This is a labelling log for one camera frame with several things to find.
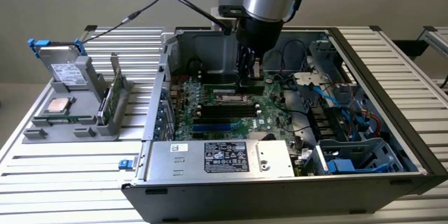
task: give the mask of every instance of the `green circuit board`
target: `green circuit board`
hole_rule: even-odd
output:
[[[220,90],[231,86],[219,86]],[[187,79],[181,86],[183,92],[177,92],[177,96],[173,98],[176,103],[176,141],[189,140],[239,140],[249,139],[251,133],[260,132],[273,134],[277,140],[285,140],[288,143],[293,141],[295,134],[287,132],[279,126],[276,118],[284,123],[289,117],[287,112],[279,110],[269,98],[275,89],[275,84],[267,84],[264,86],[263,95],[236,95],[216,93],[216,85],[208,86],[201,84],[196,78]],[[232,130],[229,131],[201,131],[203,137],[200,139],[193,138],[193,120],[200,118],[197,116],[199,104],[207,105],[251,105],[259,104],[259,110],[261,113],[256,117],[249,118],[229,118]]]

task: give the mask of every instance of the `hard drive label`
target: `hard drive label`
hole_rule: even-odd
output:
[[[67,86],[85,85],[81,72],[75,64],[52,64],[53,72]]]
[[[207,173],[248,172],[245,142],[204,143],[204,170]]]

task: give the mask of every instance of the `motherboard chip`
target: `motherboard chip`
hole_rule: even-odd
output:
[[[69,103],[69,99],[68,98],[53,98],[49,102],[49,105],[47,107],[47,113],[61,113]]]

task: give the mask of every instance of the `barcode sticker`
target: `barcode sticker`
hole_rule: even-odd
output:
[[[85,85],[85,79],[75,64],[52,64],[51,66],[67,86]]]

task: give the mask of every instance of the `white wall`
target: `white wall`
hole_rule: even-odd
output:
[[[85,25],[115,25],[152,0],[0,0],[0,82],[43,83],[43,64],[27,48],[28,38],[72,41]],[[217,0],[191,0],[203,9]],[[163,0],[131,26],[207,26],[201,16],[175,0]],[[304,0],[292,25],[380,25],[392,38],[415,38],[424,25],[448,26],[445,0]],[[441,78],[448,62],[420,60]]]

